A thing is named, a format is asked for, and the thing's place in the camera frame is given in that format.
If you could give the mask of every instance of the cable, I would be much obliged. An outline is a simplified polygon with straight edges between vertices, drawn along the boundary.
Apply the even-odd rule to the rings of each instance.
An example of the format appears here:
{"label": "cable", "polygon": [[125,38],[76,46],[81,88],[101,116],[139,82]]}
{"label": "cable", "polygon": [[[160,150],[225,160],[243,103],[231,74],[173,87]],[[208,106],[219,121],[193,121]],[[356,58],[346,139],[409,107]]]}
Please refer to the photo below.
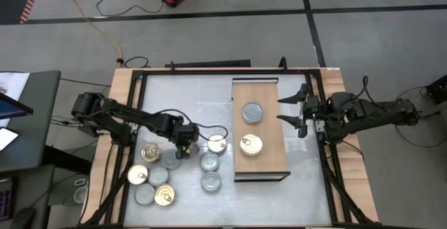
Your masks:
{"label": "cable", "polygon": [[72,0],[72,1],[75,3],[76,7],[81,12],[84,20],[86,22],[88,22],[93,28],[95,28],[102,36],[104,36],[104,38],[107,38],[117,48],[118,58],[122,59],[123,56],[122,56],[121,48],[119,48],[118,44],[113,39],[111,39],[111,37],[109,37],[107,34],[105,34],[105,32],[101,31],[98,27],[96,27],[93,23],[91,23],[91,21],[87,18],[87,16],[85,16],[84,12],[82,11],[81,7],[78,5],[76,0]]}
{"label": "cable", "polygon": [[120,16],[120,15],[123,15],[124,13],[129,12],[133,8],[139,8],[139,9],[145,11],[146,13],[159,13],[161,11],[161,9],[163,8],[163,5],[164,5],[164,2],[161,1],[161,5],[160,5],[159,9],[156,10],[156,11],[149,11],[149,10],[146,10],[146,9],[142,8],[141,6],[134,5],[134,6],[131,6],[130,8],[128,8],[127,10],[125,10],[124,12],[115,13],[115,14],[111,14],[111,15],[106,15],[106,14],[103,14],[103,12],[101,12],[101,9],[99,9],[99,5],[101,3],[103,3],[103,1],[105,1],[105,0],[100,0],[98,3],[96,3],[96,9],[98,9],[99,14],[101,14],[101,16],[104,16],[104,17]]}
{"label": "cable", "polygon": [[[134,59],[144,59],[146,62],[145,62],[145,64],[144,64],[143,66],[139,66],[139,67],[130,67],[130,66],[127,66],[127,63],[130,62],[130,61],[132,61],[132,60],[134,60]],[[132,58],[128,59],[126,62],[124,62],[124,66],[125,66],[126,68],[151,68],[151,66],[148,66],[148,64],[149,64],[149,59],[146,58],[146,57],[141,57],[141,56],[132,57]]]}
{"label": "cable", "polygon": [[74,151],[72,151],[72,152],[70,153],[70,155],[73,155],[74,153],[80,151],[81,149],[84,149],[84,148],[87,148],[88,146],[93,145],[95,142],[98,142],[98,140],[95,140],[95,141],[93,141],[93,142],[90,142],[88,145],[85,145],[85,146],[82,146],[82,147],[80,147],[80,148],[75,149]]}
{"label": "cable", "polygon": [[397,133],[400,135],[401,138],[403,138],[406,142],[408,142],[410,145],[416,146],[416,147],[422,147],[422,148],[426,148],[426,149],[430,149],[430,148],[435,148],[438,147],[439,145],[442,145],[445,141],[447,141],[447,136],[444,137],[440,142],[436,143],[435,145],[429,145],[429,146],[425,146],[425,145],[418,145],[410,140],[408,140],[406,137],[404,137],[404,135],[402,135],[402,133],[400,132],[400,130],[398,129],[397,125],[394,125],[394,127],[396,128]]}
{"label": "cable", "polygon": [[365,161],[365,156],[363,156],[363,152],[358,149],[357,147],[355,147],[354,145],[350,144],[349,142],[342,140],[342,142],[344,142],[345,144],[351,146],[352,148],[354,148],[358,153],[360,153],[360,155],[362,156],[363,161]]}
{"label": "cable", "polygon": [[93,83],[93,82],[83,82],[83,81],[72,80],[72,79],[66,79],[66,78],[61,78],[61,80],[64,80],[64,81],[67,81],[67,82],[76,82],[76,83],[82,83],[82,84],[88,84],[88,85],[100,86],[100,87],[110,87],[110,85],[106,85],[106,84],[99,84],[99,83]]}
{"label": "cable", "polygon": [[101,196],[99,198],[99,202],[103,202],[103,194],[104,194],[104,188],[105,188],[105,179],[107,178],[107,168],[109,165],[109,159],[110,159],[110,155],[112,152],[112,148],[113,148],[113,143],[111,143],[110,148],[109,148],[109,153],[107,155],[107,160],[105,161],[105,170],[104,170],[104,180],[103,180],[103,190],[101,191]]}
{"label": "cable", "polygon": [[[222,128],[223,130],[225,130],[225,135],[223,136],[223,138],[221,140],[225,139],[228,136],[228,129],[226,129],[224,126],[222,126],[222,125],[205,126],[205,125],[202,125],[202,124],[195,123],[195,122],[191,121],[191,119],[185,113],[183,113],[180,110],[176,110],[176,109],[161,110],[161,111],[155,112],[153,115],[158,114],[158,113],[163,113],[163,112],[169,112],[169,111],[180,113],[181,115],[183,115],[189,121],[190,124],[195,124],[195,125],[197,125],[199,127],[202,127],[202,128]],[[212,142],[220,141],[220,140],[210,140],[210,139],[206,138],[205,136],[203,136],[200,133],[198,135],[201,138],[205,139],[206,141],[212,141]]]}
{"label": "cable", "polygon": [[56,182],[53,185],[51,185],[48,190],[46,190],[44,193],[42,193],[42,195],[40,195],[34,202],[31,203],[30,207],[33,207],[37,203],[37,201],[39,201],[45,194],[50,192],[53,187],[55,187],[56,185],[64,182],[65,180],[67,180],[67,179],[69,179],[71,177],[77,176],[77,175],[80,175],[80,173],[76,173],[74,175],[71,175],[71,176],[68,176],[66,178],[63,178],[62,180],[59,180],[58,182]]}

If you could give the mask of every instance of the black cable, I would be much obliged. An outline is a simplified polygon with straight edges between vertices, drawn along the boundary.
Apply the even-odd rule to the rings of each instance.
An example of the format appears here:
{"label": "black cable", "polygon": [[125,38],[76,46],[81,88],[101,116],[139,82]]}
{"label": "black cable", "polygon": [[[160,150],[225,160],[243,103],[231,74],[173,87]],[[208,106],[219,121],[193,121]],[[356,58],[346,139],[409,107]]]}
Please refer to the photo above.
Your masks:
{"label": "black cable", "polygon": [[80,147],[80,148],[75,149],[74,151],[72,151],[72,152],[70,153],[70,155],[73,155],[74,153],[80,151],[81,149],[87,148],[88,146],[92,146],[95,142],[98,142],[98,140],[95,140],[95,141],[93,141],[93,142],[90,142],[88,145],[85,145],[85,146],[82,146],[82,147]]}
{"label": "black cable", "polygon": [[104,180],[103,180],[103,189],[101,191],[101,196],[99,198],[99,203],[101,204],[101,202],[103,202],[103,194],[104,194],[104,188],[105,188],[105,179],[107,178],[107,168],[109,165],[109,159],[110,159],[110,155],[112,152],[112,148],[113,148],[113,143],[111,143],[110,148],[109,148],[109,153],[107,155],[107,160],[105,161],[105,170],[104,170]]}
{"label": "black cable", "polygon": [[438,147],[439,145],[442,145],[445,141],[447,141],[447,136],[444,137],[440,142],[436,143],[435,145],[429,145],[429,146],[425,146],[425,145],[418,145],[410,140],[408,140],[406,137],[404,137],[404,135],[402,135],[402,133],[400,132],[400,130],[398,129],[397,125],[394,125],[394,127],[396,128],[397,133],[400,135],[401,138],[403,138],[406,142],[408,142],[410,145],[416,146],[416,147],[421,147],[421,148],[426,148],[426,149],[430,149],[430,148],[435,148]]}
{"label": "black cable", "polygon": [[80,175],[80,173],[76,173],[76,174],[74,174],[74,175],[65,177],[65,178],[59,180],[58,182],[52,184],[52,185],[49,187],[48,190],[46,190],[44,193],[42,193],[42,195],[40,195],[34,202],[31,203],[30,207],[33,207],[33,206],[37,203],[37,201],[39,201],[45,194],[47,194],[49,191],[51,191],[51,189],[52,189],[53,187],[55,187],[56,185],[58,185],[58,184],[64,182],[65,180],[67,180],[67,179],[69,179],[69,178],[71,178],[71,177],[77,176],[77,175]]}
{"label": "black cable", "polygon": [[91,173],[90,173],[90,175],[89,175],[89,182],[88,182],[88,185],[89,185],[89,186],[87,187],[87,194],[86,194],[86,196],[85,196],[85,205],[84,205],[84,209],[82,209],[81,216],[79,217],[78,225],[81,224],[82,217],[84,216],[84,214],[85,214],[85,210],[87,209],[87,205],[89,204],[90,180],[91,180]]}
{"label": "black cable", "polygon": [[[143,66],[139,66],[139,67],[127,66],[127,63],[132,61],[132,60],[134,60],[134,59],[144,59],[146,62],[145,62],[145,64]],[[149,64],[149,59],[146,58],[146,57],[141,57],[141,56],[132,57],[132,58],[128,59],[126,62],[124,62],[124,66],[126,68],[151,68],[151,66],[148,66],[148,64]]]}
{"label": "black cable", "polygon": [[81,83],[81,84],[100,86],[100,87],[110,87],[110,85],[106,85],[106,84],[99,84],[99,83],[93,83],[93,82],[84,82],[84,81],[78,81],[78,80],[72,80],[72,79],[66,79],[66,78],[61,78],[61,80],[64,80],[64,81],[67,81],[67,82],[76,82],[76,83]]}
{"label": "black cable", "polygon": [[139,9],[145,11],[146,13],[158,13],[158,12],[161,11],[161,9],[163,8],[163,5],[164,5],[164,2],[161,1],[160,8],[158,10],[156,10],[156,11],[149,11],[149,10],[146,10],[146,9],[142,8],[141,6],[134,5],[134,6],[131,6],[130,8],[128,8],[127,10],[125,10],[124,12],[115,13],[115,14],[111,14],[111,15],[106,15],[106,14],[103,14],[101,12],[101,9],[99,9],[99,4],[101,4],[103,1],[105,1],[105,0],[100,0],[98,3],[96,3],[96,9],[98,9],[99,14],[101,14],[101,16],[104,16],[104,17],[120,16],[120,15],[123,15],[124,13],[129,12],[133,8],[139,8]]}
{"label": "black cable", "polygon": [[360,153],[360,155],[362,156],[363,161],[365,161],[365,156],[363,156],[363,152],[358,149],[357,147],[355,147],[354,145],[350,144],[349,142],[342,140],[342,142],[344,142],[345,144],[351,146],[352,148],[354,148],[358,153]]}
{"label": "black cable", "polygon": [[[155,114],[158,114],[158,113],[169,112],[169,111],[180,113],[181,115],[183,115],[183,116],[189,121],[190,124],[195,124],[195,125],[197,125],[197,126],[199,126],[199,127],[202,127],[202,128],[222,128],[223,130],[225,130],[225,135],[223,136],[223,138],[222,138],[221,140],[225,139],[225,138],[228,136],[228,129],[226,129],[224,126],[222,126],[222,125],[205,126],[205,125],[202,125],[202,124],[195,123],[195,122],[191,121],[191,119],[190,119],[185,113],[183,113],[183,112],[180,111],[180,110],[176,110],[176,109],[166,109],[166,110],[158,111],[158,112],[154,113],[154,115],[155,115]],[[214,141],[214,140],[210,140],[210,139],[206,138],[205,136],[203,136],[203,135],[200,134],[200,133],[199,133],[198,135],[199,135],[201,138],[205,139],[206,141],[216,142],[216,141]]]}

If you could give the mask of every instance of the metal bracket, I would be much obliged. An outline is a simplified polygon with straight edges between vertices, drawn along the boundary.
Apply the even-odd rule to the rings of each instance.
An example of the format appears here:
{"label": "metal bracket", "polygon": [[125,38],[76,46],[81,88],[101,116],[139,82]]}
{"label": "metal bracket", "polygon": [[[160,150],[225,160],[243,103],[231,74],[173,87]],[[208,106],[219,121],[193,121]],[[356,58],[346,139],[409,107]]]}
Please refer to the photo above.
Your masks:
{"label": "metal bracket", "polygon": [[170,72],[171,72],[171,73],[175,73],[175,65],[174,65],[174,61],[170,61]]}
{"label": "metal bracket", "polygon": [[315,129],[317,132],[324,132],[324,121],[315,121]]}
{"label": "metal bracket", "polygon": [[287,60],[286,60],[285,57],[281,58],[281,61],[279,61],[278,67],[282,68],[283,71],[287,71],[288,70]]}

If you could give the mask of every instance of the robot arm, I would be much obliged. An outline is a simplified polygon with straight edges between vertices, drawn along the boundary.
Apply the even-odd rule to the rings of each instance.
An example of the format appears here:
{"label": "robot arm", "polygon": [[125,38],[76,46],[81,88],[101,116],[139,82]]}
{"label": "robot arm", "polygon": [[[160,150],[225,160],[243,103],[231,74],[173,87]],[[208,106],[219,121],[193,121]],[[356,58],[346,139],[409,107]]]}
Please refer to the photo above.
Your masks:
{"label": "robot arm", "polygon": [[[178,159],[188,158],[189,145],[198,140],[198,126],[193,123],[183,124],[182,116],[162,112],[150,114],[97,93],[79,94],[71,114],[82,124],[99,126],[109,131],[112,142],[124,146],[134,145],[136,141],[135,134],[127,123],[144,126],[173,142]],[[116,121],[114,117],[122,119],[123,123]]]}
{"label": "robot arm", "polygon": [[370,102],[346,92],[334,93],[325,103],[317,96],[307,94],[307,85],[294,96],[278,100],[280,103],[303,102],[301,117],[279,115],[299,130],[300,138],[307,134],[306,119],[324,121],[324,133],[328,142],[341,142],[348,134],[386,124],[413,126],[420,119],[413,103],[408,99],[394,102]]}

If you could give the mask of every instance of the tin can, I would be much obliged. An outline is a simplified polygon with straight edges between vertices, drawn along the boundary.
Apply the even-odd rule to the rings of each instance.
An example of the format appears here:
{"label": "tin can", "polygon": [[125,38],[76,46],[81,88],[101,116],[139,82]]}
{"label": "tin can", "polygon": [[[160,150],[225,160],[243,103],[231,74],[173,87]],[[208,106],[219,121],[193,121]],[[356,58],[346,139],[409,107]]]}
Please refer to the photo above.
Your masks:
{"label": "tin can", "polygon": [[166,184],[166,182],[168,181],[169,172],[165,167],[161,165],[152,168],[150,173],[149,184],[154,187]]}
{"label": "tin can", "polygon": [[168,170],[177,169],[182,162],[175,156],[176,149],[167,149],[161,154],[161,164]]}
{"label": "tin can", "polygon": [[148,143],[141,149],[141,156],[148,162],[157,162],[161,157],[161,150],[158,145]]}
{"label": "tin can", "polygon": [[242,118],[248,124],[255,124],[263,118],[263,108],[259,103],[247,103],[242,108]]}
{"label": "tin can", "polygon": [[206,172],[200,180],[202,188],[210,193],[214,193],[221,188],[221,176],[215,172]]}
{"label": "tin can", "polygon": [[150,205],[154,202],[155,190],[150,184],[141,184],[135,190],[135,201],[139,205]]}
{"label": "tin can", "polygon": [[146,182],[148,170],[144,165],[133,165],[127,172],[127,179],[131,184],[139,185]]}
{"label": "tin can", "polygon": [[240,149],[247,156],[255,156],[263,148],[263,141],[254,134],[246,134],[240,140]]}
{"label": "tin can", "polygon": [[226,139],[221,134],[214,134],[208,138],[207,146],[210,152],[219,154],[226,149]]}
{"label": "tin can", "polygon": [[219,167],[219,157],[212,152],[205,152],[200,158],[200,166],[204,171],[217,170]]}
{"label": "tin can", "polygon": [[174,202],[175,191],[169,184],[162,184],[155,190],[155,203],[166,206]]}

